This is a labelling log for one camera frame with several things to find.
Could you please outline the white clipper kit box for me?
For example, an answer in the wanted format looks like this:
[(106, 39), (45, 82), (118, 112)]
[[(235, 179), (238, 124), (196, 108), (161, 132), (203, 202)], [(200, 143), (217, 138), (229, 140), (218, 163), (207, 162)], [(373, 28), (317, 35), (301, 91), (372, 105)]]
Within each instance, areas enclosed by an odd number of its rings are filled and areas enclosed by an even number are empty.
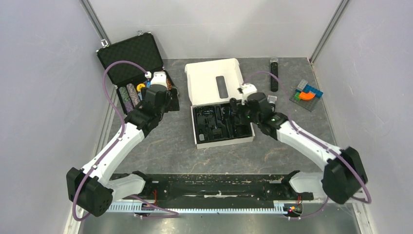
[(252, 124), (246, 126), (247, 133), (245, 137), (214, 139), (211, 142), (207, 140), (206, 133), (203, 134), (203, 140), (200, 140), (201, 133), (196, 130), (196, 107), (229, 104), (231, 98), (241, 99), (241, 94), (237, 89), (244, 79), (236, 58), (188, 63), (185, 65), (185, 74), (188, 82), (188, 96), (191, 102), (193, 135), (197, 149), (247, 143), (254, 140), (255, 132)]

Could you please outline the black poker chip case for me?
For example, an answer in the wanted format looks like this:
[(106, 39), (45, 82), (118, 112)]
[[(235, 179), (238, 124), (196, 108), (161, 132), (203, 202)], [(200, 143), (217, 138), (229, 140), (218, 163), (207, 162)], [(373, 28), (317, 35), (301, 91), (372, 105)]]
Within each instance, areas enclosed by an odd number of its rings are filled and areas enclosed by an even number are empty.
[[(145, 71), (152, 74), (164, 71), (167, 74), (168, 89), (175, 86), (169, 73), (164, 68), (160, 51), (151, 32), (104, 46), (96, 51), (97, 57), (104, 69), (114, 62), (126, 60), (140, 65)], [(128, 64), (119, 64), (108, 71), (112, 84), (118, 88), (132, 83), (138, 85), (146, 83), (145, 73), (137, 67)]]

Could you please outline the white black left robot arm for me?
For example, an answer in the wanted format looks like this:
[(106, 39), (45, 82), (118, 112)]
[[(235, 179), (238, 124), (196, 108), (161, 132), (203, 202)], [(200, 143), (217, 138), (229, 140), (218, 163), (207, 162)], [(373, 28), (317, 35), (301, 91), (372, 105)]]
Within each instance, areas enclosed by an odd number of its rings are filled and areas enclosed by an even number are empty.
[(118, 136), (81, 169), (68, 171), (68, 195), (76, 221), (83, 220), (76, 215), (77, 207), (99, 217), (114, 201), (133, 195), (143, 199), (152, 195), (153, 185), (139, 175), (130, 174), (115, 180), (111, 177), (129, 152), (158, 126), (171, 101), (172, 95), (166, 85), (152, 84), (145, 91), (144, 99), (127, 114)]

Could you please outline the black comb in tray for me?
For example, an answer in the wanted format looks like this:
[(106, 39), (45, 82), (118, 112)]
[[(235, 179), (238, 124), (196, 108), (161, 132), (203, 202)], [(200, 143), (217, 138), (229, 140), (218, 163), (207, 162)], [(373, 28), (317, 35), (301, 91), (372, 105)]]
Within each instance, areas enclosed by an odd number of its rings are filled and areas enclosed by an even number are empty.
[(212, 129), (212, 137), (214, 140), (220, 140), (223, 138), (223, 132), (221, 128)]

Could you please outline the aluminium frame rail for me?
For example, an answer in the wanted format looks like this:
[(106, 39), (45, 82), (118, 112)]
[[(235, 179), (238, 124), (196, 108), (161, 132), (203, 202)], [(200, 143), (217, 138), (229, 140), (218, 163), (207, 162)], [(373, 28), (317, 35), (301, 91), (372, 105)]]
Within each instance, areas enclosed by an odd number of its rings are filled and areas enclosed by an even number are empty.
[(312, 201), (273, 201), (270, 208), (153, 209), (134, 199), (119, 200), (100, 217), (70, 221), (68, 234), (368, 234), (363, 204), (344, 205), (313, 194)]

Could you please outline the black glitter tube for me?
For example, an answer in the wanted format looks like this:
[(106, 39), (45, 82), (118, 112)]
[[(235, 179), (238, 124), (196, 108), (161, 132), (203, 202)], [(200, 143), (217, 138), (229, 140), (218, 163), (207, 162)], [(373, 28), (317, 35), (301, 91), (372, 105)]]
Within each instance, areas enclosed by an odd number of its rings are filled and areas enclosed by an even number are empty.
[(276, 79), (278, 77), (278, 65), (279, 59), (277, 57), (273, 57), (270, 59), (270, 91), (277, 92), (279, 89), (279, 83)]

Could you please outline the colourful building block set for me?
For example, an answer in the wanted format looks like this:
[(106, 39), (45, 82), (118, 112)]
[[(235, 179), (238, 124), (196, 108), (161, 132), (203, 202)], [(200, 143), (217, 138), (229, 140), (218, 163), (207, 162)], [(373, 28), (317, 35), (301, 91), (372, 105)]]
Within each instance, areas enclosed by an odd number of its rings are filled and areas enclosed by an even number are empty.
[(321, 90), (309, 85), (308, 81), (302, 79), (289, 100), (312, 112), (322, 96), (323, 92)]

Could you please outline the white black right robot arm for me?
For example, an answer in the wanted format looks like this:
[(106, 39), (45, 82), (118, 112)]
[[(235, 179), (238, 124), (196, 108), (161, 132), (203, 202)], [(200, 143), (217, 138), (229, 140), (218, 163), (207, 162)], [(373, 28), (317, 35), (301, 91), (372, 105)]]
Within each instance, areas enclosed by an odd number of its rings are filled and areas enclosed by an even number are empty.
[(263, 134), (296, 149), (322, 170), (322, 174), (288, 175), (281, 186), (284, 197), (294, 199), (300, 193), (314, 193), (325, 194), (338, 204), (351, 198), (372, 202), (366, 187), (368, 178), (356, 149), (342, 149), (305, 131), (287, 115), (274, 112), (264, 93), (253, 93), (240, 100), (231, 98), (229, 104), (242, 122), (256, 124)]

